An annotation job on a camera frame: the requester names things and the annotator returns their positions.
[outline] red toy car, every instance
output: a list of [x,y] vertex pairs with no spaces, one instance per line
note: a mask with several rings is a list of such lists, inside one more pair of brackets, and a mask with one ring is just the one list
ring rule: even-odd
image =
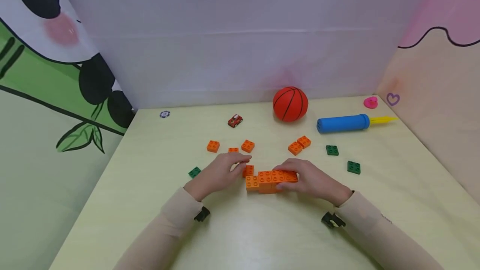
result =
[[230,125],[233,128],[236,128],[238,124],[240,124],[243,121],[243,118],[240,117],[239,115],[235,114],[229,121],[228,125]]

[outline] forearm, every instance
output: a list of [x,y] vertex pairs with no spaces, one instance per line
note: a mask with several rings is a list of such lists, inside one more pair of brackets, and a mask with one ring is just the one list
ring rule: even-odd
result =
[[359,192],[336,208],[345,231],[388,270],[443,269],[417,242],[386,219]]
[[137,236],[113,270],[161,270],[203,204],[180,188]]

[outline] black wristband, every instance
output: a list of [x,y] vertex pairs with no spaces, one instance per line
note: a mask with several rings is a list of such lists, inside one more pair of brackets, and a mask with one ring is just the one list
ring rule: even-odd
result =
[[200,211],[200,213],[198,213],[198,215],[194,218],[194,220],[198,222],[203,222],[203,220],[205,220],[205,218],[208,217],[209,215],[210,215],[210,211],[206,207],[202,207],[202,210]]
[[337,215],[335,215],[335,213],[333,213],[333,215],[332,215],[329,212],[327,212],[322,217],[322,222],[325,223],[325,225],[328,226],[329,228],[345,226],[345,222],[343,222],[342,219],[337,217]]

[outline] basketball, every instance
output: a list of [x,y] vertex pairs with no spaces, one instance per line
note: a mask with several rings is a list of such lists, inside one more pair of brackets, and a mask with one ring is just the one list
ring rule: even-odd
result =
[[305,115],[307,109],[307,96],[297,87],[284,87],[273,97],[273,111],[281,121],[298,120]]

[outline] panda pink cheek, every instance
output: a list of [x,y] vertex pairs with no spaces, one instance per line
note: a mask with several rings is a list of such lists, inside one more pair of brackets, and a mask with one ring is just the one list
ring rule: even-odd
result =
[[47,19],[44,26],[47,36],[57,44],[73,46],[79,43],[76,25],[66,14],[60,13],[56,18]]

